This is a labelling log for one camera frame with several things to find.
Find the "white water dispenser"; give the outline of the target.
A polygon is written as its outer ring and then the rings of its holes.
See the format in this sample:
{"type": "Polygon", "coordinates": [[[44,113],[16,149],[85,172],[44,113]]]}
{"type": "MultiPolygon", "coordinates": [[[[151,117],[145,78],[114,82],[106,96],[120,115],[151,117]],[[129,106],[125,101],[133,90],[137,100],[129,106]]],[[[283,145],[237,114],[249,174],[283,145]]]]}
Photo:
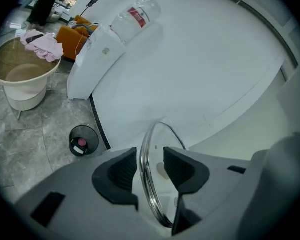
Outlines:
{"type": "Polygon", "coordinates": [[[115,32],[109,27],[98,27],[76,56],[67,79],[68,99],[87,100],[125,52],[126,47],[115,32]]]}

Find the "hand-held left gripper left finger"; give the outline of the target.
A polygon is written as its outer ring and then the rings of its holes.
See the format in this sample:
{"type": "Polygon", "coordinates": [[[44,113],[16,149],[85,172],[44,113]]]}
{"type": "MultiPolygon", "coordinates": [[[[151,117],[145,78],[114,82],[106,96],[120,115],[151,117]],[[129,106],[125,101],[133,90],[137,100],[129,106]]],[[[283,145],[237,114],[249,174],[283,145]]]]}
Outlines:
{"type": "Polygon", "coordinates": [[[153,240],[132,192],[137,149],[129,148],[66,165],[16,203],[48,240],[153,240]]]}

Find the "clear water bottle red label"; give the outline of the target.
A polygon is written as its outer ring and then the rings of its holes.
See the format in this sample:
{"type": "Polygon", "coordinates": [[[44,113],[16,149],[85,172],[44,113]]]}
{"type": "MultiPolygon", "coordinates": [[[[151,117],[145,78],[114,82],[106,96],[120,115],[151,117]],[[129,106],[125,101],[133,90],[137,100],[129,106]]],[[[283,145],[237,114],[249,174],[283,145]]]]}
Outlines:
{"type": "Polygon", "coordinates": [[[114,18],[110,29],[126,43],[152,25],[161,13],[156,0],[136,0],[114,18]]]}

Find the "black waste bin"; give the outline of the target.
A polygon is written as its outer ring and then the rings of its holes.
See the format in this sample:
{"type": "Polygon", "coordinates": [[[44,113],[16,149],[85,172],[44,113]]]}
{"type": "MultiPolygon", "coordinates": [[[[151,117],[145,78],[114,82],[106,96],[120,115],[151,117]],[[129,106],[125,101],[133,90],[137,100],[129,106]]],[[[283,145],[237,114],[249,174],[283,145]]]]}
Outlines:
{"type": "Polygon", "coordinates": [[[78,125],[69,133],[69,150],[76,157],[89,156],[99,146],[99,137],[94,129],[87,125],[78,125]],[[78,139],[84,139],[86,146],[80,146],[78,139]]]}

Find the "pink cloth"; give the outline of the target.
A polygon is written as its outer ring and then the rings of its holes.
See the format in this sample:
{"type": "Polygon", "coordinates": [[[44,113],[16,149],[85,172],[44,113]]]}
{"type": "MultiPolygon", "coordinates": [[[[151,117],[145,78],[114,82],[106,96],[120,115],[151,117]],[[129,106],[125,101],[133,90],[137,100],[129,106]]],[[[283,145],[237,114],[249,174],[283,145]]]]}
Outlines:
{"type": "Polygon", "coordinates": [[[26,51],[34,52],[37,57],[50,63],[56,60],[60,60],[64,55],[62,43],[58,43],[57,40],[53,37],[52,33],[44,34],[33,29],[21,35],[20,42],[25,46],[26,51]],[[43,34],[44,36],[34,40],[31,43],[26,42],[27,38],[41,34],[43,34]]]}

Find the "round beige side table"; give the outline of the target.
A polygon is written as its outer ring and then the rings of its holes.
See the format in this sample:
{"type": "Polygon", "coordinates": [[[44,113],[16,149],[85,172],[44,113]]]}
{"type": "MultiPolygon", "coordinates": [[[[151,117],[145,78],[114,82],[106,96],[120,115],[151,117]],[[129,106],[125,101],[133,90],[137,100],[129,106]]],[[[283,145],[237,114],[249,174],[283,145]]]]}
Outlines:
{"type": "Polygon", "coordinates": [[[9,106],[19,113],[37,107],[47,92],[48,78],[61,60],[48,62],[28,51],[19,37],[0,46],[0,85],[9,106]]]}

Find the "glass vessel sink bowl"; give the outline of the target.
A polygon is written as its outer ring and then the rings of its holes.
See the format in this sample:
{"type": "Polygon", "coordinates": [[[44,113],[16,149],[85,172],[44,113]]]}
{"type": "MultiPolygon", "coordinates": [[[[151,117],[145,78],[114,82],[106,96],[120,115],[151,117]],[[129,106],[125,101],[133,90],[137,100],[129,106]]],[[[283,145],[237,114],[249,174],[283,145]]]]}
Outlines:
{"type": "Polygon", "coordinates": [[[178,206],[178,191],[164,167],[167,146],[188,149],[171,125],[154,121],[142,141],[139,172],[150,210],[159,224],[171,229],[178,206]]]}

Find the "black phone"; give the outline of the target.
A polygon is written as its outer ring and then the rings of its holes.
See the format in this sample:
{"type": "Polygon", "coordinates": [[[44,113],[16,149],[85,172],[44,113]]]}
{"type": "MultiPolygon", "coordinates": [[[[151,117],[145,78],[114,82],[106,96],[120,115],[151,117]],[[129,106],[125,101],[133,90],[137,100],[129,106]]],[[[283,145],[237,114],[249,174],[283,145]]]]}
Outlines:
{"type": "Polygon", "coordinates": [[[35,40],[37,40],[37,39],[39,39],[43,36],[44,36],[43,34],[35,35],[35,36],[32,36],[32,37],[28,37],[25,41],[26,41],[27,44],[29,44],[29,43],[31,43],[31,42],[33,42],[33,41],[35,41],[35,40]]]}

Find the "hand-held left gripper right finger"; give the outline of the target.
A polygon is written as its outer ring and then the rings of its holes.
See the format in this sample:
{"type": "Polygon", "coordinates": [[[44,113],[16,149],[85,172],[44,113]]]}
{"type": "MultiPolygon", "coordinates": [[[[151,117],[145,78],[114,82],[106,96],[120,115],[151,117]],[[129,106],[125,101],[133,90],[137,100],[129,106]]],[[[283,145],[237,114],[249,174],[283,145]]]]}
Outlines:
{"type": "Polygon", "coordinates": [[[235,190],[249,160],[218,157],[164,147],[164,169],[178,192],[173,240],[241,240],[240,218],[231,205],[219,211],[235,190]]]}

